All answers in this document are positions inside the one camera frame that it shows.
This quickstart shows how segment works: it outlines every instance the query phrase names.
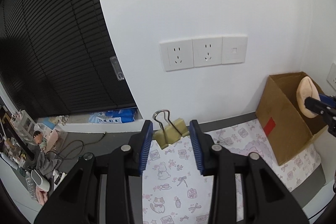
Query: wall socket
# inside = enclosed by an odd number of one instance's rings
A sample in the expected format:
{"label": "wall socket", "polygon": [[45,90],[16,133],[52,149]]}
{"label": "wall socket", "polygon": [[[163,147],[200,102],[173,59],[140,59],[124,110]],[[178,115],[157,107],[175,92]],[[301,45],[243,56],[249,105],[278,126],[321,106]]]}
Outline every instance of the wall socket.
{"label": "wall socket", "polygon": [[160,43],[160,51],[165,71],[194,67],[192,40]]}
{"label": "wall socket", "polygon": [[336,63],[331,64],[331,68],[327,77],[329,84],[336,90]]}
{"label": "wall socket", "polygon": [[160,43],[164,70],[244,63],[246,35],[193,38]]}
{"label": "wall socket", "polygon": [[194,66],[220,65],[222,62],[222,37],[193,39]]}

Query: doll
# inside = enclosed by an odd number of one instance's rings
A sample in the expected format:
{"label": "doll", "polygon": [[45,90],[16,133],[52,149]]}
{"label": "doll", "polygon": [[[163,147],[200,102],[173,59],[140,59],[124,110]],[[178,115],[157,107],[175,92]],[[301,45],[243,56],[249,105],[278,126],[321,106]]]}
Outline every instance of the doll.
{"label": "doll", "polygon": [[47,147],[47,140],[46,140],[46,138],[43,137],[42,132],[35,131],[34,134],[33,134],[33,139],[34,139],[36,144],[40,145],[41,151],[44,152],[46,147]]}

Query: plastic bottle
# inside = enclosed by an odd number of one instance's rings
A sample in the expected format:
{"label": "plastic bottle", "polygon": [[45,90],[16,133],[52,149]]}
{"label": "plastic bottle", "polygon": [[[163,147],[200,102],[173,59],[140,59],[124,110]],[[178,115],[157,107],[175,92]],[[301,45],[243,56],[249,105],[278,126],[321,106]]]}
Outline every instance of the plastic bottle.
{"label": "plastic bottle", "polygon": [[30,173],[27,171],[26,172],[26,182],[27,182],[27,187],[28,187],[28,192],[30,193],[31,199],[37,201],[36,197],[36,184],[33,181],[32,177],[30,176]]}

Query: cardboard box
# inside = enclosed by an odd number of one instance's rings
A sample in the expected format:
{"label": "cardboard box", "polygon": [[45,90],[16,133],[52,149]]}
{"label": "cardboard box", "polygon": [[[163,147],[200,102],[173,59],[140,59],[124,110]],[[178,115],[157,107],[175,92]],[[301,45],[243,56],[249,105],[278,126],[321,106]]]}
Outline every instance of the cardboard box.
{"label": "cardboard box", "polygon": [[279,165],[306,149],[327,128],[322,117],[309,119],[298,107],[296,90],[305,76],[304,72],[270,75],[256,111]]}

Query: black cable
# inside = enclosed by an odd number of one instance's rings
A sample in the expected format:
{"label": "black cable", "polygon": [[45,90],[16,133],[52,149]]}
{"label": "black cable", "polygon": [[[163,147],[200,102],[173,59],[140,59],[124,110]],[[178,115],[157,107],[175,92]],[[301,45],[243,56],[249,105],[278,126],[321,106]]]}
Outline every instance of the black cable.
{"label": "black cable", "polygon": [[316,214],[314,214],[312,217],[308,218],[308,220],[312,219],[313,217],[317,216],[320,212],[322,212],[329,204],[331,201],[328,202],[327,205],[325,205],[321,210],[319,210]]}
{"label": "black cable", "polygon": [[[103,133],[102,137],[101,137],[99,140],[94,141],[94,142],[90,142],[90,143],[84,143],[82,140],[73,140],[73,141],[71,141],[70,143],[68,143],[68,144],[66,145],[66,147],[64,147],[60,152],[56,153],[56,152],[50,150],[50,151],[48,151],[48,152],[46,153],[46,155],[47,155],[49,152],[51,152],[51,153],[54,153],[54,154],[56,155],[56,157],[59,157],[59,158],[61,158],[62,160],[73,160],[73,159],[77,158],[77,157],[83,152],[83,150],[84,150],[84,148],[85,148],[86,145],[99,143],[99,142],[105,137],[105,135],[106,135],[106,132]],[[65,149],[67,149],[68,146],[71,145],[71,144],[73,144],[74,142],[81,142],[82,144],[79,145],[79,146],[77,146],[77,147],[75,147],[75,148],[73,148],[72,150],[70,150],[69,153],[67,153],[64,157],[62,157],[62,156],[61,156],[61,153],[63,153],[63,151],[64,151]],[[80,150],[79,153],[76,154],[76,156],[74,156],[74,157],[72,157],[72,158],[67,158],[67,157],[69,156],[69,154],[71,154],[73,151],[75,151],[75,150],[78,149],[78,148],[81,148],[81,150]]]}

